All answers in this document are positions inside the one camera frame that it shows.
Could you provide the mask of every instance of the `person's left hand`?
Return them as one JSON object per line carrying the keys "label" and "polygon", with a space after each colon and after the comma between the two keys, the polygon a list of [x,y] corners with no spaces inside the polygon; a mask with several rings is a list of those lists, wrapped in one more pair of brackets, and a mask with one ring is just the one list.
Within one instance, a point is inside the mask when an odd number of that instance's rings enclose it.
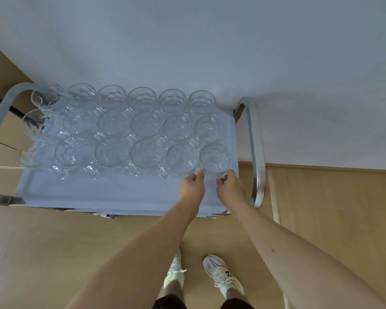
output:
{"label": "person's left hand", "polygon": [[179,186],[179,200],[188,202],[198,208],[205,195],[204,179],[203,169],[199,169],[197,173],[185,177]]}

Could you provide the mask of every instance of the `white wall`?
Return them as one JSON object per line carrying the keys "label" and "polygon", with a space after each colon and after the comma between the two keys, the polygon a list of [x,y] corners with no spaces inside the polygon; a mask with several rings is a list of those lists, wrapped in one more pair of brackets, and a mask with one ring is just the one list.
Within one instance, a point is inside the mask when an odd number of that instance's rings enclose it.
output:
{"label": "white wall", "polygon": [[386,169],[386,0],[0,0],[0,50],[38,83],[254,96],[267,162]]}

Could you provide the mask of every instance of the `forearm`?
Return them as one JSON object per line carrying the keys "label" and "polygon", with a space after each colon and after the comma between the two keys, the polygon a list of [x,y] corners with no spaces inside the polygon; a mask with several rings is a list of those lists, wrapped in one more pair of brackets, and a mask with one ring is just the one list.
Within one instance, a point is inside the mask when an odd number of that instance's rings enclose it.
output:
{"label": "forearm", "polygon": [[68,308],[151,307],[194,213],[195,205],[177,202],[100,268]]}
{"label": "forearm", "polygon": [[340,262],[247,204],[234,206],[263,261],[296,308],[386,308]]}

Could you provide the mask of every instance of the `finger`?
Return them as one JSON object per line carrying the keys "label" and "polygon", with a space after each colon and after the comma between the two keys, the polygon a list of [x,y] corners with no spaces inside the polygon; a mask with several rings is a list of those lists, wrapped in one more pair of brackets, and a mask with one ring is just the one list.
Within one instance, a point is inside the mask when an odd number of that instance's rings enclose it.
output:
{"label": "finger", "polygon": [[194,181],[194,180],[196,180],[196,174],[192,173],[191,175],[188,175],[184,179],[187,180],[187,181]]}
{"label": "finger", "polygon": [[224,184],[224,181],[222,178],[216,178],[216,183],[217,183],[217,186],[220,187]]}
{"label": "finger", "polygon": [[236,177],[236,173],[235,173],[234,170],[232,170],[232,169],[227,170],[227,178],[226,178],[226,180],[228,180],[229,177]]}
{"label": "finger", "polygon": [[205,179],[205,172],[203,171],[203,169],[197,170],[196,174],[197,174],[196,180],[203,182],[203,180]]}

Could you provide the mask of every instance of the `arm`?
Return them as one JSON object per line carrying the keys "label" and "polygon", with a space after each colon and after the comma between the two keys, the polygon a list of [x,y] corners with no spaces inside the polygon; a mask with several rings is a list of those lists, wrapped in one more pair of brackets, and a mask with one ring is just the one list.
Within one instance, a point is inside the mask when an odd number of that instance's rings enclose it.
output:
{"label": "arm", "polygon": [[179,201],[104,264],[72,299],[68,309],[151,308],[205,194],[203,170],[183,179]]}
{"label": "arm", "polygon": [[217,195],[246,229],[293,306],[386,308],[383,298],[339,261],[250,207],[233,170],[217,180]]}

